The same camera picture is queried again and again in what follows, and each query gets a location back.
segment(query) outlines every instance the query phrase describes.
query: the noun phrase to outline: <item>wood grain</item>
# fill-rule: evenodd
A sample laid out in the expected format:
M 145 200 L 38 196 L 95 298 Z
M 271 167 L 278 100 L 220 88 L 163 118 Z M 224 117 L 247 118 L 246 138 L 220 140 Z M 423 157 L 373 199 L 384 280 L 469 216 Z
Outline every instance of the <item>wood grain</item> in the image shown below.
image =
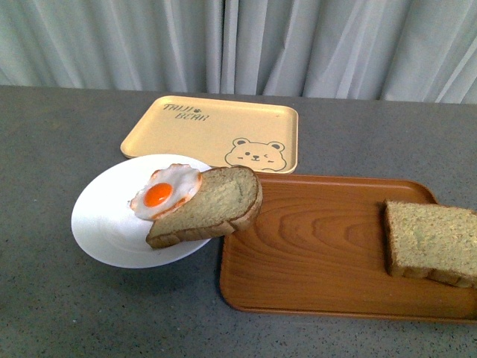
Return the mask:
M 382 202 L 435 203 L 406 180 L 260 175 L 255 225 L 224 240 L 221 292 L 238 310 L 472 322 L 477 290 L 391 277 Z

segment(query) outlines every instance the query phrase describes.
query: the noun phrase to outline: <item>fried egg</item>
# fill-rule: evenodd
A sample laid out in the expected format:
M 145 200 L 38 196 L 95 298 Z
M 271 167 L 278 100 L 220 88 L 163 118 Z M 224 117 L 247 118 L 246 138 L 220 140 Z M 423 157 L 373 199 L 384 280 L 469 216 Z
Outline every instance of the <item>fried egg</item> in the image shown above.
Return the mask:
M 130 208 L 144 220 L 157 220 L 182 207 L 200 189 L 202 174 L 189 164 L 171 164 L 156 170 L 145 187 L 130 201 Z

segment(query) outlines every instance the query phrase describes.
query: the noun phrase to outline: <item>gray countertop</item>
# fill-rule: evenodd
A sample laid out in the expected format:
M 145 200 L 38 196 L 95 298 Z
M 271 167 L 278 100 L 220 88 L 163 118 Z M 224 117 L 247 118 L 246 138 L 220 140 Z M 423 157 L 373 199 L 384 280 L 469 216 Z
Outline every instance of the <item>gray countertop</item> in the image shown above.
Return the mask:
M 0 357 L 477 357 L 471 324 L 234 310 L 220 239 L 157 268 L 85 254 L 75 201 L 161 95 L 0 87 Z M 295 173 L 410 179 L 477 209 L 477 106 L 196 96 L 297 110 Z

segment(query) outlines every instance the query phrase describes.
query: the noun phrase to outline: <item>bear face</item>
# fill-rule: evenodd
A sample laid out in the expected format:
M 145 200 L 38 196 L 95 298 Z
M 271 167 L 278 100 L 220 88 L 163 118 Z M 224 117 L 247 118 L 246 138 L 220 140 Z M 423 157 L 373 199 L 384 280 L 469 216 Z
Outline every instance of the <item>bear face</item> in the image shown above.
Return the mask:
M 225 156 L 231 166 L 248 166 L 255 170 L 271 170 L 278 172 L 286 167 L 282 151 L 285 146 L 280 142 L 251 142 L 247 138 L 233 140 L 233 148 Z

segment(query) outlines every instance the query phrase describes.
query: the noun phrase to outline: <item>bread slice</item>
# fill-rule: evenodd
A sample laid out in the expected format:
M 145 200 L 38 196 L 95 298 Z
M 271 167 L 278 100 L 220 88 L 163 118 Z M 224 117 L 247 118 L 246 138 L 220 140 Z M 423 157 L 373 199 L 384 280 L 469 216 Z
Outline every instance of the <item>bread slice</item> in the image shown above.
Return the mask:
M 262 206 L 262 185 L 252 169 L 220 167 L 202 175 L 202 186 L 191 201 L 153 223 L 146 237 L 152 248 L 228 235 L 255 221 Z
M 388 273 L 477 288 L 477 213 L 437 204 L 385 202 Z

